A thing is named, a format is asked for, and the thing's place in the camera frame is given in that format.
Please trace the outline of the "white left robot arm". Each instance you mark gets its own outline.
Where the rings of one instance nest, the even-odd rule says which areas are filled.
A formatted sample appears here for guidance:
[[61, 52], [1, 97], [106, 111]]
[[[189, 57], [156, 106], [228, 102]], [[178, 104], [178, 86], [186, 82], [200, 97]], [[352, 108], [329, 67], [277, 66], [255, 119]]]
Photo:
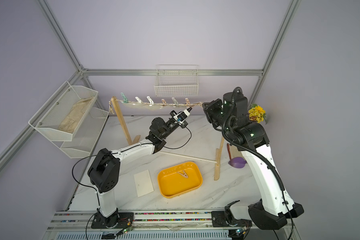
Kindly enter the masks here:
[[105, 228], [114, 228], [121, 221], [118, 207], [114, 199], [115, 186], [118, 183], [120, 169], [123, 163], [133, 162], [146, 156], [153, 155], [164, 148], [165, 139], [179, 127], [187, 128], [186, 119], [191, 115], [189, 107], [182, 112], [171, 111], [170, 118], [165, 121], [157, 117], [152, 120], [149, 134], [143, 140], [120, 150], [100, 150], [95, 156], [87, 175], [97, 192], [99, 208], [94, 219]]

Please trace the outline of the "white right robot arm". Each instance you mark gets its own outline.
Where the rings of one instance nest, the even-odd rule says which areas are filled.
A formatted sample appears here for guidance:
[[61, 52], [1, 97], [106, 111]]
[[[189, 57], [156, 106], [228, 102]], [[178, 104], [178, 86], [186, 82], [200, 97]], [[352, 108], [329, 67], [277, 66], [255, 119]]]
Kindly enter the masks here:
[[253, 118], [248, 99], [240, 87], [222, 99], [202, 104], [209, 123], [235, 146], [247, 161], [260, 190], [261, 199], [248, 205], [248, 217], [261, 230], [279, 230], [304, 213], [288, 194], [273, 160], [264, 127]]

